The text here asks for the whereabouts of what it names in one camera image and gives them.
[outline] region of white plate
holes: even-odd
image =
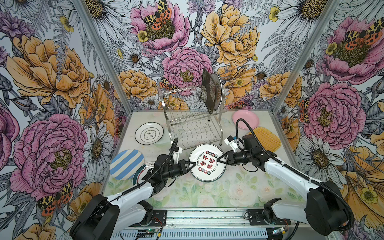
[[[163,136],[163,127],[157,122],[148,122],[141,125],[135,133],[135,139],[138,143],[143,145],[150,145]]]
[[[155,162],[147,162],[146,164],[142,165],[136,173],[133,175],[132,183],[133,185],[136,185],[137,182],[141,183],[143,180],[142,178],[147,174],[147,172],[154,168]]]
[[[195,162],[192,175],[202,182],[213,182],[221,177],[225,171],[225,164],[216,161],[223,155],[223,151],[213,144],[197,146],[189,155],[189,160]]]

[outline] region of metal frame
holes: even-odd
[[[311,54],[311,51],[314,48],[317,40],[320,38],[325,27],[328,27],[329,21],[331,20],[331,17],[335,13],[339,3],[340,3],[340,0],[331,0],[326,3],[323,12],[320,15],[319,21],[316,23],[314,27],[313,33],[311,33],[310,36],[308,37],[308,41],[305,43],[303,50],[300,52],[299,58],[297,59],[295,65],[293,66],[293,69],[289,74],[283,89],[281,90],[279,96],[277,97],[276,102],[274,102],[272,106],[272,112],[274,114],[278,111],[281,104],[283,104],[285,97],[288,95],[293,84],[298,78],[299,73],[303,68],[303,66],[305,65],[305,62],[307,61],[308,56]]]
[[[221,146],[224,133],[220,121],[221,114],[226,111],[223,107],[225,100],[223,89],[221,89],[222,99],[220,107],[213,112],[209,112],[205,106],[199,109],[178,109],[183,106],[188,108],[186,103],[176,106],[166,106],[165,98],[181,91],[193,90],[196,87],[197,86],[190,86],[171,91],[161,91],[161,88],[158,87],[171,143],[177,137],[179,140],[178,145],[183,149],[217,141],[220,141]]]
[[[87,35],[89,36],[89,40],[93,43],[95,50],[97,51],[105,69],[107,70],[107,74],[109,75],[109,78],[112,81],[113,86],[116,89],[116,92],[120,96],[121,103],[125,109],[125,111],[132,115],[132,107],[128,101],[128,98],[126,97],[126,94],[121,86],[120,81],[118,80],[116,70],[112,64],[111,59],[108,56],[107,50],[105,49],[103,40],[101,39],[100,35],[98,34],[98,30],[96,26],[94,25],[93,18],[91,14],[89,13],[88,7],[85,4],[84,0],[75,0],[72,1],[74,7],[76,8],[78,15],[80,17],[80,20],[84,26],[84,29],[86,30]]]

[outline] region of black cable sleeve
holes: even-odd
[[[269,152],[267,152],[265,150],[265,148],[263,147],[263,145],[260,143],[259,139],[257,138],[256,134],[254,133],[253,129],[251,128],[251,126],[249,126],[249,124],[247,123],[247,121],[245,121],[244,119],[242,118],[239,118],[237,121],[236,121],[236,137],[238,137],[238,123],[242,121],[243,123],[245,123],[245,125],[248,127],[249,131],[252,133],[253,137],[256,139],[257,143],[260,145],[260,147],[262,148],[263,152],[265,152],[270,158],[272,158],[273,160],[275,160],[276,162],[282,164],[282,162],[275,158],[274,156],[270,155]],[[282,164],[283,167],[286,167],[288,168],[289,170],[291,170],[292,172],[294,172],[295,174],[299,175],[300,177],[304,178],[305,180],[308,180],[309,182],[313,183],[313,184],[316,184],[317,186],[323,188],[324,190],[328,191],[330,194],[334,195],[343,205],[344,207],[346,208],[347,210],[347,214],[348,214],[348,223],[347,225],[343,226],[343,227],[338,227],[336,228],[335,230],[336,231],[346,231],[350,228],[353,227],[353,224],[354,224],[354,215],[353,215],[353,211],[351,209],[351,207],[348,205],[348,203],[344,200],[344,198],[340,195],[338,195],[335,191],[333,191],[332,189],[330,189],[327,185],[323,184],[322,182],[318,182],[316,180],[313,180],[313,179],[310,179],[308,176],[304,175],[303,173],[301,173],[300,171],[294,169],[293,167],[289,166],[288,164]]]
[[[287,237],[285,240],[291,240],[293,238],[293,236],[295,235],[297,229],[299,228],[299,223],[300,222],[297,222],[296,225],[295,225],[295,228],[293,229],[291,235],[289,235],[289,237]]]

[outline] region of metal bar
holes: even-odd
[[[112,61],[109,58],[109,55],[107,53],[107,50],[105,49],[105,46],[103,44],[103,40],[101,39],[100,35],[98,34],[98,30],[94,24],[93,18],[91,14],[88,11],[88,7],[85,4],[85,1],[72,1],[74,7],[76,8],[76,11],[81,19],[81,22],[84,25],[84,28],[87,32],[87,36],[89,36],[89,39],[92,41],[95,50],[97,51],[101,61],[103,62],[103,65],[112,81],[113,86],[116,88],[116,92],[120,96],[121,103],[125,109],[125,111],[131,115],[133,108],[131,107],[128,98],[126,97],[126,94],[121,86],[120,81],[118,80],[116,70],[113,67]]]
[[[314,48],[317,40],[320,38],[321,34],[323,33],[324,28],[328,27],[329,20],[335,13],[339,3],[340,3],[340,0],[328,1],[326,3],[323,12],[320,15],[318,22],[316,23],[316,26],[314,27],[313,33],[309,36],[308,41],[306,42],[303,50],[299,55],[299,58],[297,59],[290,75],[288,76],[286,84],[284,85],[279,96],[277,97],[276,102],[272,106],[272,112],[274,114],[277,112],[281,104],[283,104],[285,97],[288,95],[297,77],[299,76],[301,69],[303,68],[305,62],[307,61],[308,56],[310,55],[312,49]]]

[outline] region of dish rack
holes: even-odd
[[[167,106],[165,99],[170,95],[182,91],[194,90],[198,86],[178,88],[170,91],[161,91],[159,96],[163,106],[171,143],[177,137],[178,146],[183,149],[196,147],[204,143],[220,141],[223,143],[223,128],[221,127],[221,114],[226,112],[223,108],[224,92],[222,91],[221,104],[218,109],[209,112],[205,104],[197,109],[188,109],[187,103]]]

